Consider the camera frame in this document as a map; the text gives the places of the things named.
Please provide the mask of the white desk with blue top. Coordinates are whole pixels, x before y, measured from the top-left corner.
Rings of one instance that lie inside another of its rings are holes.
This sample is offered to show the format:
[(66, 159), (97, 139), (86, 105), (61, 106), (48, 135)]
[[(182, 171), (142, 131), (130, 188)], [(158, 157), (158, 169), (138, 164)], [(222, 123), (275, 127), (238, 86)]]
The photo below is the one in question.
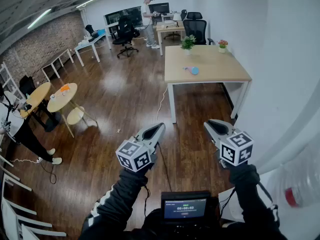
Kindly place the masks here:
[(76, 56), (77, 56), (77, 58), (78, 58), (78, 60), (79, 60), (79, 62), (80, 62), (80, 64), (81, 64), (82, 67), (84, 67), (85, 65), (84, 65), (83, 60), (82, 60), (82, 58), (81, 58), (81, 56), (80, 56), (79, 50), (82, 50), (82, 49), (87, 48), (87, 47), (91, 47), (91, 49), (93, 50), (93, 53), (94, 53), (94, 55), (95, 55), (95, 58), (96, 58), (97, 62), (99, 63), (99, 62), (100, 62), (100, 57), (99, 57), (99, 55), (98, 55), (98, 53), (97, 53), (97, 48), (96, 48), (95, 44), (96, 44), (98, 41), (100, 41), (102, 38), (105, 38), (106, 43), (107, 43), (107, 46), (108, 46), (108, 48), (111, 50), (111, 49), (112, 49), (112, 46), (111, 46), (111, 42), (110, 42), (109, 37), (110, 37), (110, 34), (104, 32), (104, 33), (102, 33), (101, 35), (99, 35), (99, 36), (96, 37), (96, 38), (93, 38), (93, 37), (92, 37), (91, 39), (83, 40), (81, 43), (79, 43), (79, 44), (74, 48), (74, 52), (75, 52), (75, 54), (76, 54)]

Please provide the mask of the light wooden table white legs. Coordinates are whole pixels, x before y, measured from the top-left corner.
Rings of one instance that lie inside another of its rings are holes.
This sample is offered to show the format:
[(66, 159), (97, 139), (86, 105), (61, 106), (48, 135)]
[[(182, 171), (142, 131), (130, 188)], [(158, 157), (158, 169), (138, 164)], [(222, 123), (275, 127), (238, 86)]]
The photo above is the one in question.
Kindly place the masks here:
[[(178, 45), (165, 48), (164, 81), (167, 83), (173, 124), (177, 122), (174, 85), (240, 83), (242, 86), (230, 118), (235, 119), (239, 113), (252, 78), (232, 53), (220, 53), (218, 48), (217, 45), (196, 45), (191, 49), (190, 55), (186, 55)], [(193, 75), (184, 70), (185, 67), (197, 67), (199, 73)]]

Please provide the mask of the long ceiling light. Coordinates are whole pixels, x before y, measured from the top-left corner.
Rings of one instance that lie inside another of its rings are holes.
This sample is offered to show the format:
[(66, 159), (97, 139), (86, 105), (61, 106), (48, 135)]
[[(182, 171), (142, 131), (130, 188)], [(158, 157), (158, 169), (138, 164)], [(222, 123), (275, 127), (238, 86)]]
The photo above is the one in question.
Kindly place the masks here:
[(86, 2), (84, 2), (82, 4), (80, 4), (80, 5), (76, 6), (76, 9), (85, 7), (87, 4), (89, 4), (89, 3), (93, 2), (93, 1), (96, 1), (96, 0), (88, 0), (88, 1), (86, 1)]
[(39, 15), (27, 28), (32, 28), (37, 22), (39, 22), (44, 16), (46, 16), (52, 9), (49, 8), (46, 11), (44, 11), (41, 15)]

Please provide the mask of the white slatted frame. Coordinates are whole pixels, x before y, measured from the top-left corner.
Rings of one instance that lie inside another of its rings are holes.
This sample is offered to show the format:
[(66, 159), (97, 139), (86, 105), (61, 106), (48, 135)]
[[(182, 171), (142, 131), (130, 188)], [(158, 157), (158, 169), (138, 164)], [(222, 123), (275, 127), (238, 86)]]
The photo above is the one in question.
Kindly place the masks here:
[(67, 234), (65, 232), (31, 227), (29, 224), (47, 228), (52, 228), (53, 225), (47, 222), (24, 217), (15, 212), (15, 210), (20, 210), (31, 215), (37, 215), (36, 211), (20, 206), (5, 198), (5, 184), (9, 184), (10, 186), (17, 185), (30, 192), (32, 189), (21, 183), (20, 178), (6, 170), (3, 167), (3, 164), (8, 164), (11, 167), (13, 164), (0, 155), (0, 170), (3, 171), (2, 187), (0, 192), (0, 211), (4, 232), (8, 240), (40, 240), (38, 237), (39, 235), (49, 237), (66, 237)]

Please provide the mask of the white paper sheet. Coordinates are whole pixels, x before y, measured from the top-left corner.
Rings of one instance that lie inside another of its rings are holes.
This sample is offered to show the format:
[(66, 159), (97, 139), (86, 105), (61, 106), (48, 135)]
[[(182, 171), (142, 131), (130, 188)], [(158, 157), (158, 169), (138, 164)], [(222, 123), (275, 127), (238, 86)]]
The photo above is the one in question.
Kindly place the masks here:
[(223, 192), (220, 192), (218, 194), (218, 200), (219, 200), (221, 208), (225, 205), (225, 203), (230, 198), (227, 205), (223, 209), (221, 218), (225, 219), (225, 220), (229, 220), (229, 221), (244, 223), (245, 221), (244, 221), (244, 218), (242, 215), (243, 210), (240, 207), (240, 204), (238, 202), (237, 193), (234, 192), (232, 194), (232, 196), (230, 197), (233, 190), (234, 190), (234, 187), (230, 188), (228, 190), (225, 190)]

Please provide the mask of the round wooden stool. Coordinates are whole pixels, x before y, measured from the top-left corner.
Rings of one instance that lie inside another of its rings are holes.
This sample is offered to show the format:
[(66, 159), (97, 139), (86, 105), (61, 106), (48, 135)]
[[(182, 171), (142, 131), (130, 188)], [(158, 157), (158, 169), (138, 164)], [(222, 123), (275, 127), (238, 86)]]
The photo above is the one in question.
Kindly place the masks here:
[(77, 124), (80, 120), (82, 120), (84, 116), (84, 112), (79, 109), (78, 107), (75, 107), (70, 111), (70, 113), (67, 116), (67, 123), (69, 125), (75, 125)]

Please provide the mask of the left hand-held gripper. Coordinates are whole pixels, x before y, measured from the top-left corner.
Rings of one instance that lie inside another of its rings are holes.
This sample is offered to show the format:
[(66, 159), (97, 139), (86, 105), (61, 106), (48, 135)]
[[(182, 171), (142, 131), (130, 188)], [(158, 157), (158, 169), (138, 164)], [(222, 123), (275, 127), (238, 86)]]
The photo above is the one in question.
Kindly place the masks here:
[(115, 151), (118, 161), (124, 168), (138, 172), (153, 166), (157, 160), (156, 145), (164, 137), (166, 126), (163, 122), (144, 127), (129, 140), (124, 140)]

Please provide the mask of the person's right forearm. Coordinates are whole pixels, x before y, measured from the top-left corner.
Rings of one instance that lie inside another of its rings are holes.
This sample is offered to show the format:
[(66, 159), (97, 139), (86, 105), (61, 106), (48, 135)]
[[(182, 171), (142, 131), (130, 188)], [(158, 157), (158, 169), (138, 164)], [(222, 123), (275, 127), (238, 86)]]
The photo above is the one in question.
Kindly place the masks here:
[(228, 230), (234, 239), (287, 240), (281, 233), (277, 206), (267, 207), (258, 193), (260, 176), (253, 164), (231, 165), (229, 181), (234, 185), (244, 223), (231, 225)]

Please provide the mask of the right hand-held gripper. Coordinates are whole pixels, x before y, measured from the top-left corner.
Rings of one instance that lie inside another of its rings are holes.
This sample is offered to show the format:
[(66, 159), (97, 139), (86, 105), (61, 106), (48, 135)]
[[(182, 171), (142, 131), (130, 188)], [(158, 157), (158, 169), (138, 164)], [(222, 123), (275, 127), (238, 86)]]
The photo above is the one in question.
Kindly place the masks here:
[(222, 132), (236, 130), (231, 123), (219, 119), (209, 119), (203, 125), (214, 144), (219, 144), (220, 159), (233, 166), (238, 166), (252, 156), (254, 140), (245, 131), (233, 134), (221, 141)]

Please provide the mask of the black computer monitor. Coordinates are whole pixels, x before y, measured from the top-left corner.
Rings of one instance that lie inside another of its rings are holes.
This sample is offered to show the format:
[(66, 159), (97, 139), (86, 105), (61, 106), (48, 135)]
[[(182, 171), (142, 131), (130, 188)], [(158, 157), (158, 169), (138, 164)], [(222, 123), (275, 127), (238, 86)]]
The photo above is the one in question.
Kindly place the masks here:
[(149, 9), (150, 12), (157, 12), (160, 14), (169, 14), (170, 13), (170, 6), (168, 2), (164, 2), (164, 3), (154, 3), (154, 4), (149, 4)]

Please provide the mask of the white shelf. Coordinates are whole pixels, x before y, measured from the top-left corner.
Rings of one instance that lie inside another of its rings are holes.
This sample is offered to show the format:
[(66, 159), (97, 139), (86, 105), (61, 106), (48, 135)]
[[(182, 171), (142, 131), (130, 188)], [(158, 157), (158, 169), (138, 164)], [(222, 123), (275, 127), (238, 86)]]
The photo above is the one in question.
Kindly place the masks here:
[(12, 75), (10, 74), (5, 62), (0, 63), (0, 84), (5, 91), (11, 92), (18, 99), (21, 100), (25, 98), (23, 93), (18, 88), (18, 85), (14, 81)]

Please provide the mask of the wooden desk white legs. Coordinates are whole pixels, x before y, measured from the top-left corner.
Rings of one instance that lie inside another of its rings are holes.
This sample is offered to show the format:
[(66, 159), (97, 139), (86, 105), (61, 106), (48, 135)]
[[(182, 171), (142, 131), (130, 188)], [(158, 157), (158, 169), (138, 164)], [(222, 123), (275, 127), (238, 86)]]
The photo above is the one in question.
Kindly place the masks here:
[(162, 33), (179, 32), (181, 40), (186, 35), (186, 31), (181, 20), (173, 23), (158, 22), (156, 25), (156, 32), (161, 56), (163, 56)]

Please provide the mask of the person's left forearm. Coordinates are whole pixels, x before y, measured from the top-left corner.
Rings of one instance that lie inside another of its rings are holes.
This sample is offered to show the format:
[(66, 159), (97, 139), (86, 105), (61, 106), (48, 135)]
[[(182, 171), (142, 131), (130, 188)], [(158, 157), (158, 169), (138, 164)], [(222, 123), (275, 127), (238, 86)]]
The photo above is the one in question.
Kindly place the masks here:
[(148, 183), (148, 168), (138, 172), (122, 169), (119, 180), (97, 200), (85, 218), (78, 240), (111, 240), (121, 238), (132, 214), (132, 207)]

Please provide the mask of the round wooden table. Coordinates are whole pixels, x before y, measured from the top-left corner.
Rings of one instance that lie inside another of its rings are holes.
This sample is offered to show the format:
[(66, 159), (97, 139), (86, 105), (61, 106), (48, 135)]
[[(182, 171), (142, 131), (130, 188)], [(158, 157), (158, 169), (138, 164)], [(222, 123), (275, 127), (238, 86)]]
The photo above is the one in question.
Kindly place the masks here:
[(28, 110), (20, 110), (20, 115), (22, 118), (27, 118), (29, 115), (34, 112), (42, 101), (45, 99), (51, 88), (50, 82), (45, 82), (38, 86), (26, 99), (26, 103), (31, 105), (31, 108)]
[(82, 110), (84, 112), (84, 115), (83, 115), (83, 118), (82, 120), (84, 119), (84, 116), (87, 116), (89, 117), (91, 120), (93, 120), (96, 125), (98, 125), (98, 122), (97, 120), (92, 117), (88, 112), (85, 111), (84, 107), (78, 105), (74, 100), (74, 96), (76, 95), (77, 93), (77, 90), (78, 90), (78, 85), (76, 83), (68, 83), (69, 84), (69, 87), (70, 87), (70, 90), (69, 91), (66, 91), (66, 92), (60, 92), (60, 89), (58, 89), (55, 94), (57, 95), (57, 98), (56, 100), (52, 101), (51, 99), (49, 100), (48, 102), (48, 105), (47, 105), (47, 110), (51, 113), (55, 113), (55, 112), (59, 112), (62, 119), (63, 119), (63, 122), (64, 124), (66, 125), (69, 133), (71, 134), (71, 136), (74, 138), (74, 134), (70, 128), (70, 126), (72, 125), (69, 125), (67, 123), (67, 117), (68, 116), (65, 116), (64, 113), (63, 113), (63, 109), (67, 106), (67, 105), (70, 105), (72, 106), (72, 110), (75, 108), (75, 107), (78, 107), (80, 110)]

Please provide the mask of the green potted plant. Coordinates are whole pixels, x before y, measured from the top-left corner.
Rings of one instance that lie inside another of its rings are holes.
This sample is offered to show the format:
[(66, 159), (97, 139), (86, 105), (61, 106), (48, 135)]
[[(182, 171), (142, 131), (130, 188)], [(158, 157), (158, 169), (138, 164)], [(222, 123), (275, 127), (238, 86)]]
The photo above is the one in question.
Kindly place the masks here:
[(193, 34), (186, 36), (181, 43), (180, 48), (185, 51), (185, 54), (189, 56), (191, 54), (191, 49), (196, 45), (196, 38)]

